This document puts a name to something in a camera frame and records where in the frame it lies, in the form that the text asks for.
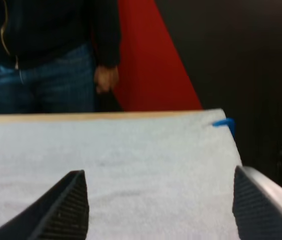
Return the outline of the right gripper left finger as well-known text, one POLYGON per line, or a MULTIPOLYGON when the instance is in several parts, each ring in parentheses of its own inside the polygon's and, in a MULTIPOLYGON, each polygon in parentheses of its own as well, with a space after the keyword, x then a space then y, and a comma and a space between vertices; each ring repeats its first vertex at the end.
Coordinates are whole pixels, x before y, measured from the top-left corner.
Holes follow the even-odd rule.
POLYGON ((67 173, 53 187, 4 225, 0 240, 84 240, 89 229, 84 170, 67 173))

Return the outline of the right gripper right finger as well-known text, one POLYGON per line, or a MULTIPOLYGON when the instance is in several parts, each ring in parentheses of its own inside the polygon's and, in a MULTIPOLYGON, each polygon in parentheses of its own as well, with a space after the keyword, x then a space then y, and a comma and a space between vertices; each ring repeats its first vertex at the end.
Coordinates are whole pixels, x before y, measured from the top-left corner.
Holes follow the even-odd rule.
POLYGON ((282 240, 282 187, 252 167, 235 168, 232 213, 241 240, 282 240))

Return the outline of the person's left hand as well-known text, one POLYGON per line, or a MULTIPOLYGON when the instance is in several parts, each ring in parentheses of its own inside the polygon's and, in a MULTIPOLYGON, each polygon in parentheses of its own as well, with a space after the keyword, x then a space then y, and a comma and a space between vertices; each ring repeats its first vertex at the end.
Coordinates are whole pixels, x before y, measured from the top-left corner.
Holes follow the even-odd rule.
POLYGON ((99 65, 94 74, 96 92, 98 94, 112 91, 119 82, 118 67, 105 67, 99 65))

